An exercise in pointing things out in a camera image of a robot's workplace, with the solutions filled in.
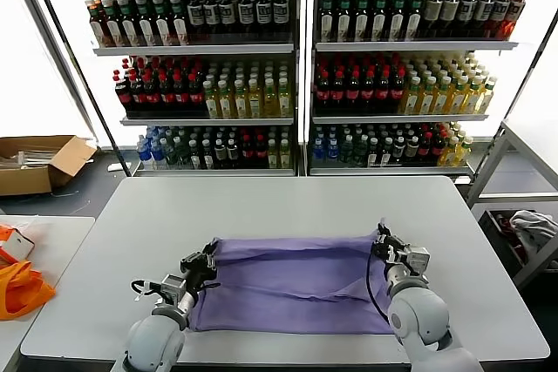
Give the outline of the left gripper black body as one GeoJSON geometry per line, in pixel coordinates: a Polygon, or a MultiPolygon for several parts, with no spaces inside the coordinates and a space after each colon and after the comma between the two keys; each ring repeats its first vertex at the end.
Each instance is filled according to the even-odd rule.
{"type": "Polygon", "coordinates": [[[208,258],[202,252],[194,252],[180,261],[180,270],[184,274],[186,290],[200,292],[208,281],[217,277],[217,267],[208,265],[208,258]]]}

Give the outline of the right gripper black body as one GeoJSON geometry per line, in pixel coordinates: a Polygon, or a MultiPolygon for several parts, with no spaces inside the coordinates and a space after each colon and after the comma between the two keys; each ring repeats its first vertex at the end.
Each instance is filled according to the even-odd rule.
{"type": "Polygon", "coordinates": [[[374,240],[371,245],[371,253],[384,263],[384,275],[387,275],[392,267],[403,264],[401,254],[388,254],[384,242],[376,243],[374,240]]]}

